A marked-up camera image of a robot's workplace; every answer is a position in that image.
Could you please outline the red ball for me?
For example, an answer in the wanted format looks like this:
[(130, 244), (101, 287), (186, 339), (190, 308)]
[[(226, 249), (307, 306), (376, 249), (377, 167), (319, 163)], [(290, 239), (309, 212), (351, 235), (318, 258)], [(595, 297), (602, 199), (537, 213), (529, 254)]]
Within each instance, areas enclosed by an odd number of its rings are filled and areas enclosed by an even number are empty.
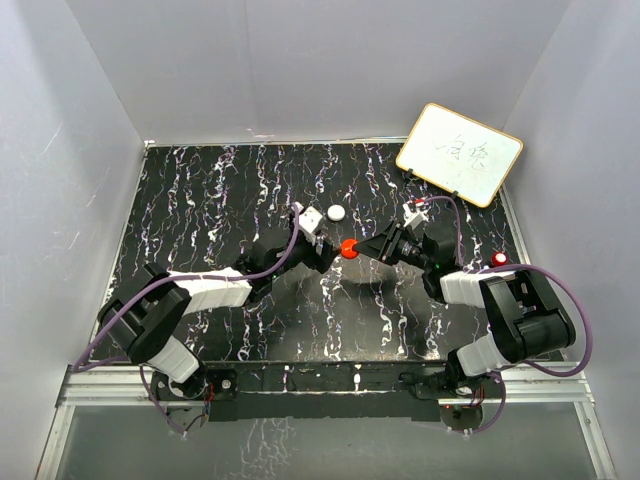
[(356, 239), (354, 238), (345, 239), (341, 243), (341, 247), (340, 247), (341, 256), (349, 260), (357, 258), (359, 253), (355, 249), (356, 245), (357, 245)]

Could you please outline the white earbud charging case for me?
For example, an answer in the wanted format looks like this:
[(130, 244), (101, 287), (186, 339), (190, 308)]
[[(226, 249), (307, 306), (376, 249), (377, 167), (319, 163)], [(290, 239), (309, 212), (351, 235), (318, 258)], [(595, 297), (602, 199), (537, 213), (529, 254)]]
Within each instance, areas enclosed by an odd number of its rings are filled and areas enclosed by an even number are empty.
[(331, 205), (327, 209), (327, 216), (332, 222), (340, 222), (345, 218), (346, 211), (341, 205)]

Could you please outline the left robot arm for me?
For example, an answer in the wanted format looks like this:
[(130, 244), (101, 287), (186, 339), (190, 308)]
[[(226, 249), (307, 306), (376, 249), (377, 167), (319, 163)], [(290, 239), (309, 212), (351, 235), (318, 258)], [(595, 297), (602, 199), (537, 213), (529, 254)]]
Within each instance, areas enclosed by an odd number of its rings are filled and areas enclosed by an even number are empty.
[(300, 232), (286, 254), (290, 238), (278, 233), (254, 242), (232, 266), (215, 271), (215, 280), (176, 280), (176, 274), (161, 265), (147, 264), (115, 290), (99, 311), (99, 324), (104, 328), (134, 295), (167, 278), (128, 309), (108, 335), (132, 364), (146, 364), (166, 375), (174, 395), (197, 398), (206, 387), (206, 367), (174, 336), (178, 323), (191, 313), (256, 303), (271, 292), (275, 279), (297, 265), (324, 273), (340, 253), (328, 240), (311, 242)]

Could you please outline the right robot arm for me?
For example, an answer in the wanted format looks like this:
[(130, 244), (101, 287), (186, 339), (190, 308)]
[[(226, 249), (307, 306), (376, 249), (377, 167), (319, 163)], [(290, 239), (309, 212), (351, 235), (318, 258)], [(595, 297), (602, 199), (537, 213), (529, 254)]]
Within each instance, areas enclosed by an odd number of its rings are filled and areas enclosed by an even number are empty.
[(341, 254), (417, 267), (429, 298), (485, 311), (490, 332), (451, 351), (442, 371), (400, 374), (400, 381), (412, 390), (449, 391), (466, 397), (490, 372), (571, 346), (576, 340), (573, 321), (545, 275), (523, 267), (466, 273), (453, 238), (417, 237), (411, 227), (392, 223), (370, 239), (344, 241)]

